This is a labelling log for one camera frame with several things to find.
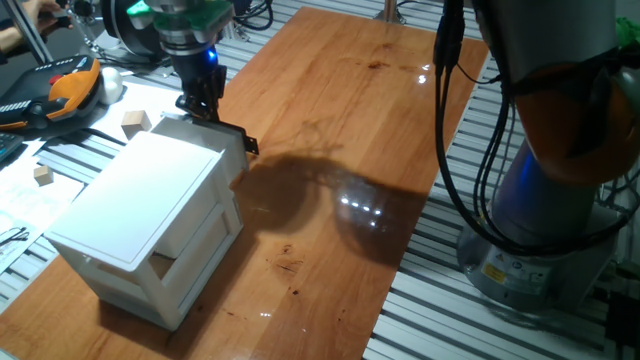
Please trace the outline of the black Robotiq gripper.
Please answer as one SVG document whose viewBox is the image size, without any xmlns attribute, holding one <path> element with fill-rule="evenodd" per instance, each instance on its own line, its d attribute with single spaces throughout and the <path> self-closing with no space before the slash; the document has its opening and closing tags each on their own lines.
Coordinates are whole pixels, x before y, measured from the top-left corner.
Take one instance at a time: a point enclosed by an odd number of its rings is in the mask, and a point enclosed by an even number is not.
<svg viewBox="0 0 640 360">
<path fill-rule="evenodd" d="M 175 106 L 195 118 L 204 117 L 205 106 L 205 119 L 219 122 L 219 99 L 224 95 L 227 68 L 219 63 L 216 48 L 172 55 L 171 60 L 185 93 L 177 98 Z"/>
</svg>

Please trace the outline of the person's bare hand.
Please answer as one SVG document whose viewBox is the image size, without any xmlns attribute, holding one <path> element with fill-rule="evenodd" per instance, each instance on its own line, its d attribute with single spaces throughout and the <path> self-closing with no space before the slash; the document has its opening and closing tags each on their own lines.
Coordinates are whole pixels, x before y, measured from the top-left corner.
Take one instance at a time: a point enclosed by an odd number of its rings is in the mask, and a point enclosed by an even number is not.
<svg viewBox="0 0 640 360">
<path fill-rule="evenodd" d="M 56 0 L 28 0 L 22 7 L 41 35 L 60 28 L 56 15 L 60 15 L 63 8 Z"/>
</svg>

